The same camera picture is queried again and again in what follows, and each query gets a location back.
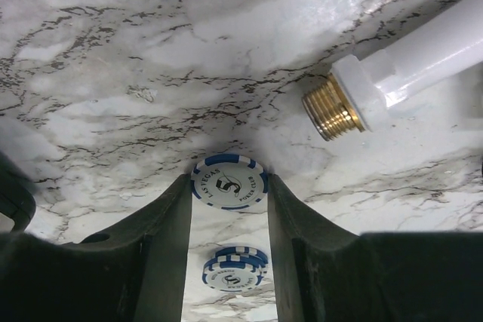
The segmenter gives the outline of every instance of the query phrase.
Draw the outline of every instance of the white pipe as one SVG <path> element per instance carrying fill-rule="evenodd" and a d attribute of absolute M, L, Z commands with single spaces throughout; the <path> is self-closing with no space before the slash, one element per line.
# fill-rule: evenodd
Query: white pipe
<path fill-rule="evenodd" d="M 375 130 L 397 103 L 483 61 L 483 0 L 462 0 L 389 47 L 359 61 L 349 55 L 331 73 Z"/>

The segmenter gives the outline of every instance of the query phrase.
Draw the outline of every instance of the marble surface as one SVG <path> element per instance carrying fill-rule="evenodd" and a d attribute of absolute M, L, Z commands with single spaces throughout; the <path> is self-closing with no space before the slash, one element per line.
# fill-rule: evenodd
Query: marble surface
<path fill-rule="evenodd" d="M 331 143 L 300 102 L 333 61 L 457 1 L 0 0 L 0 151 L 35 183 L 28 231 L 80 241 L 226 151 L 355 233 L 483 230 L 481 66 Z M 277 320 L 271 274 L 241 295 L 202 285 L 203 262 L 237 243 L 269 252 L 266 204 L 194 203 L 185 321 Z"/>

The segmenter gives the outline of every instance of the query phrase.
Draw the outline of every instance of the poker chip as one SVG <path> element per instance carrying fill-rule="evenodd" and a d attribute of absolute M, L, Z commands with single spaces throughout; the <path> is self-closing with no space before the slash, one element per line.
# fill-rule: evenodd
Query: poker chip
<path fill-rule="evenodd" d="M 194 196 L 205 204 L 240 210 L 262 201 L 268 192 L 268 176 L 255 160 L 219 154 L 195 166 L 191 185 Z"/>
<path fill-rule="evenodd" d="M 227 247 L 203 266 L 203 283 L 222 292 L 246 292 L 258 286 L 268 270 L 268 256 L 249 247 Z"/>
<path fill-rule="evenodd" d="M 222 250 L 218 250 L 214 255 L 226 256 L 228 254 L 249 254 L 251 256 L 256 256 L 262 259 L 265 264 L 269 263 L 269 257 L 264 252 L 251 247 L 226 247 Z"/>
<path fill-rule="evenodd" d="M 202 275 L 203 283 L 222 292 L 246 292 L 258 286 L 262 279 L 257 267 L 244 262 L 210 264 Z"/>
<path fill-rule="evenodd" d="M 221 262 L 243 262 L 245 264 L 252 265 L 259 271 L 261 274 L 264 274 L 264 271 L 266 270 L 266 264 L 263 263 L 261 259 L 258 259 L 256 257 L 250 256 L 248 254 L 240 255 L 240 254 L 230 254 L 226 256 L 218 256 L 213 259 L 208 260 L 203 268 L 207 268 L 208 266 L 215 264 L 215 263 L 221 263 Z"/>

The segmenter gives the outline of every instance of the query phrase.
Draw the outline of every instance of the white marble countertop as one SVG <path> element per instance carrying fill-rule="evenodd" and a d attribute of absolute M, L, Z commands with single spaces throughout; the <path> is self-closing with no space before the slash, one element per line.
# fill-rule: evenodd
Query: white marble countertop
<path fill-rule="evenodd" d="M 300 102 L 333 61 L 457 1 L 0 0 L 0 151 L 38 189 L 28 232 L 80 241 L 226 151 L 355 233 L 482 230 L 481 66 L 406 102 L 392 127 L 331 143 Z M 269 252 L 266 204 L 195 202 L 192 221 L 184 320 L 275 321 L 271 274 L 241 295 L 200 279 L 219 246 Z"/>

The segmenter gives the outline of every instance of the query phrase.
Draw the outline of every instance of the brass fitting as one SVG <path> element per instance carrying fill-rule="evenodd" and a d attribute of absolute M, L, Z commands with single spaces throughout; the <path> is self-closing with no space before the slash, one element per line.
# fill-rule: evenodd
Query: brass fitting
<path fill-rule="evenodd" d="M 312 123 L 326 141 L 349 130 L 364 131 L 361 120 L 333 75 L 302 98 Z"/>

